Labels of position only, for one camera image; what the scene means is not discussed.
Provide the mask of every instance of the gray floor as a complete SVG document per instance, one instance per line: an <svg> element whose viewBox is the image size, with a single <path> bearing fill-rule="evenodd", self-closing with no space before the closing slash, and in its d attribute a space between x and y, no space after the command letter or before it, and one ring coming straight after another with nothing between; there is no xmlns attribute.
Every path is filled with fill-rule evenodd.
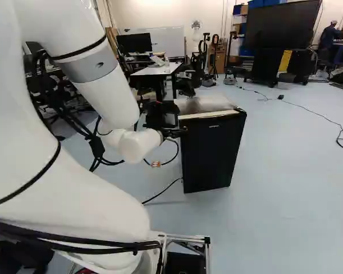
<svg viewBox="0 0 343 274"><path fill-rule="evenodd" d="M177 183L147 206L152 229L211 236L214 274L343 273L338 127L277 100L259 102L260 95L224 86L222 78L217 87L198 93L223 93L248 113L231 187L185 195ZM327 83L280 83L278 88L239 84L268 98L284 94L285 100L343 124L343 90ZM63 144L89 168L91 152L81 136ZM167 160L174 152L173 143L165 142L147 158ZM106 157L120 159L110 148ZM142 201L180 177L181 167L176 160L159 169L123 164L95 173ZM70 265L56 257L49 273L67 273Z"/></svg>

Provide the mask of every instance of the blue bin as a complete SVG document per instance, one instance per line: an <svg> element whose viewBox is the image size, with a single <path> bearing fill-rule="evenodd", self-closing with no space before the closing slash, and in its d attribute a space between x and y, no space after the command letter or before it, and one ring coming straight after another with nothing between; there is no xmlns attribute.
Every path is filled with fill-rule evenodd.
<svg viewBox="0 0 343 274"><path fill-rule="evenodd" d="M252 0L248 2L248 5L249 9L254 9L256 7L264 7L264 0Z"/></svg>
<svg viewBox="0 0 343 274"><path fill-rule="evenodd" d="M264 0L264 6L273 6L280 4L280 0Z"/></svg>
<svg viewBox="0 0 343 274"><path fill-rule="evenodd" d="M241 6L242 5L235 5L233 10L233 15L241 14Z"/></svg>

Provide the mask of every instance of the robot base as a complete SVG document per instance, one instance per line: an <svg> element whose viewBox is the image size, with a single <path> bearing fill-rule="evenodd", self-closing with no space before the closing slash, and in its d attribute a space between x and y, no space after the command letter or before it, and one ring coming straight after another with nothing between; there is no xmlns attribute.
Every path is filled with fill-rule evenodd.
<svg viewBox="0 0 343 274"><path fill-rule="evenodd" d="M210 237L157 234L163 244L163 274L210 274ZM132 274L154 274L159 250L144 253L139 267ZM75 264L68 274L73 274ZM109 273L99 269L99 274Z"/></svg>
<svg viewBox="0 0 343 274"><path fill-rule="evenodd" d="M164 274L210 272L210 237L166 235Z"/></svg>

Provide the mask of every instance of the black cabinet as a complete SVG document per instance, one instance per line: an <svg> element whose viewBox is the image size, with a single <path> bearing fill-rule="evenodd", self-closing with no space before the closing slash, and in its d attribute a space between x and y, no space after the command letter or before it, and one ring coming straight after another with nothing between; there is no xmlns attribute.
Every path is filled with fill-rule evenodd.
<svg viewBox="0 0 343 274"><path fill-rule="evenodd" d="M230 186L245 119L240 108L179 117L184 193Z"/></svg>

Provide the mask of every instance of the white table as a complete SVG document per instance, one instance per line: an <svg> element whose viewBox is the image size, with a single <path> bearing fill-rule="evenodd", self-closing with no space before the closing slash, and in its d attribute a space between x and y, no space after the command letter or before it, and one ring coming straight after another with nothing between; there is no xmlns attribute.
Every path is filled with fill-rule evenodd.
<svg viewBox="0 0 343 274"><path fill-rule="evenodd" d="M177 68L182 65L182 62L170 62L170 66L162 66L162 67L145 67L142 70L139 70L133 74L131 74L131 77L143 77L149 78L147 81L152 82L152 86L155 87L155 93L156 93L156 100L159 102L163 101L164 95L165 95L165 86L164 81L165 78L168 75L171 75L171 88L173 89L173 99L177 98L177 88L176 88L176 71ZM178 118L175 115L174 116L174 122L175 125L178 124Z"/></svg>
<svg viewBox="0 0 343 274"><path fill-rule="evenodd" d="M170 62L170 66L162 66L162 67L145 67L142 70L139 70L135 73L132 73L131 76L140 76L140 75L172 75L177 68L181 65L181 62Z"/></svg>

